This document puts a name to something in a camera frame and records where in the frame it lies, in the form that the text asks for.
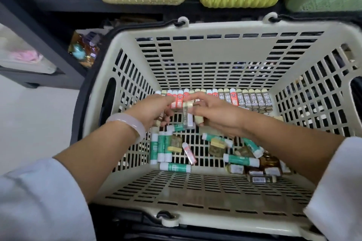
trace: white storage bin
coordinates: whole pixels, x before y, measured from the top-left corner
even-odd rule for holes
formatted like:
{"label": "white storage bin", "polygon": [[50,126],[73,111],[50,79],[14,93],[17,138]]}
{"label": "white storage bin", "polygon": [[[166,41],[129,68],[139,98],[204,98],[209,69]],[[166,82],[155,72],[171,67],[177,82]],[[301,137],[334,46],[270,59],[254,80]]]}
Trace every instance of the white storage bin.
{"label": "white storage bin", "polygon": [[21,51],[35,50],[11,29],[0,24],[0,66],[45,74],[52,74],[57,70],[57,67],[41,54],[39,54],[41,59],[36,62],[15,59],[12,54]]}
{"label": "white storage bin", "polygon": [[[362,75],[361,30],[336,21],[271,23],[272,15],[263,21],[199,24],[180,18],[185,22],[181,27],[169,23],[111,31],[80,90],[72,141],[94,131],[108,114],[166,88],[268,88],[272,114],[284,121],[361,136],[349,85]],[[105,114],[107,102],[111,108]],[[181,122],[181,116],[172,122]],[[303,214],[314,188],[305,178],[291,175],[275,184],[251,184],[228,174],[222,158],[207,154],[208,143],[198,129],[178,134],[198,160],[191,173],[149,165],[148,134],[120,160],[94,202],[152,215],[169,211],[175,218],[163,219],[168,227],[324,240],[309,230],[312,224]],[[173,162],[188,164],[184,153],[175,153]]]}

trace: hand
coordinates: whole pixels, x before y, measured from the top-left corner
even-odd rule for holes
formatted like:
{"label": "hand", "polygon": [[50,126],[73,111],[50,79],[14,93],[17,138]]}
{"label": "hand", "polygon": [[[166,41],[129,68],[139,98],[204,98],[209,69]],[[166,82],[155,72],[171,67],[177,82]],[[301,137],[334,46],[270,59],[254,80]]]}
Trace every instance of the hand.
{"label": "hand", "polygon": [[244,122],[252,111],[234,106],[225,100],[202,92],[192,93],[185,97],[184,101],[195,99],[201,101],[194,102],[194,106],[189,111],[193,115],[205,117],[205,125],[219,130],[226,136],[244,136]]}
{"label": "hand", "polygon": [[165,111],[163,121],[161,122],[161,127],[164,127],[170,122],[170,116],[173,115],[173,111],[168,106],[174,101],[175,98],[173,96],[149,95],[127,109],[125,113],[138,119],[147,131],[153,126],[155,119]]}

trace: white sleeve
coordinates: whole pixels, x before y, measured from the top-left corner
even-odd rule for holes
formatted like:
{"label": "white sleeve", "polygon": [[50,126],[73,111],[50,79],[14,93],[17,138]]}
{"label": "white sleeve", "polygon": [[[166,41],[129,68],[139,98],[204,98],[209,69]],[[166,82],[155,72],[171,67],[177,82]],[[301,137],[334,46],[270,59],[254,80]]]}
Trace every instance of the white sleeve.
{"label": "white sleeve", "polygon": [[0,177],[0,240],[96,240],[85,198],[57,160]]}
{"label": "white sleeve", "polygon": [[304,210],[329,241],[362,240],[362,138],[346,138]]}

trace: pale pink jade bangle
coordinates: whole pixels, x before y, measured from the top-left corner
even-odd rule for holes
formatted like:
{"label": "pale pink jade bangle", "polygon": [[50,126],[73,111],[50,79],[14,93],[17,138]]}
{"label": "pale pink jade bangle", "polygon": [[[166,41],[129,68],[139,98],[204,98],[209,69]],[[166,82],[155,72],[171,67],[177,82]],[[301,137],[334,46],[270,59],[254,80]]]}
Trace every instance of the pale pink jade bangle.
{"label": "pale pink jade bangle", "polygon": [[133,116],[130,116],[129,114],[115,113],[110,117],[108,117],[106,123],[109,121],[121,121],[134,128],[139,135],[139,137],[136,139],[135,144],[140,143],[146,137],[146,130],[143,124],[139,122],[137,119],[135,119]]}

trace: white floor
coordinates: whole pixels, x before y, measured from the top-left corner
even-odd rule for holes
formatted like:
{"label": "white floor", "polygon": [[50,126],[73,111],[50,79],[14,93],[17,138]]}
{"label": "white floor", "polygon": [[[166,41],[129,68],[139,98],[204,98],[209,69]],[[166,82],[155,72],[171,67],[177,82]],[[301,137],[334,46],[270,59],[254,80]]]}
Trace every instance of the white floor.
{"label": "white floor", "polygon": [[69,146],[78,92],[27,89],[0,75],[0,175]]}

